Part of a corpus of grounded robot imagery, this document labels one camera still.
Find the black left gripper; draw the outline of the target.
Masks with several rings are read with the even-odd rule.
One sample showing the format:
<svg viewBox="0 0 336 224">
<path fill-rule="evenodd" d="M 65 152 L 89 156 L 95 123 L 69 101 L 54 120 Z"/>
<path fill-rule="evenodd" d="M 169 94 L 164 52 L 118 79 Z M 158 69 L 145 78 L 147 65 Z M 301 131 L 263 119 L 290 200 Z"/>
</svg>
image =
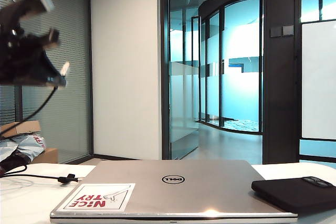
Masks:
<svg viewBox="0 0 336 224">
<path fill-rule="evenodd" d="M 15 0 L 1 8 L 1 84 L 66 86 L 65 77 L 46 55 L 46 49 L 58 46 L 59 31 L 26 35 L 20 26 L 22 20 L 53 9 L 52 0 Z"/>
</svg>

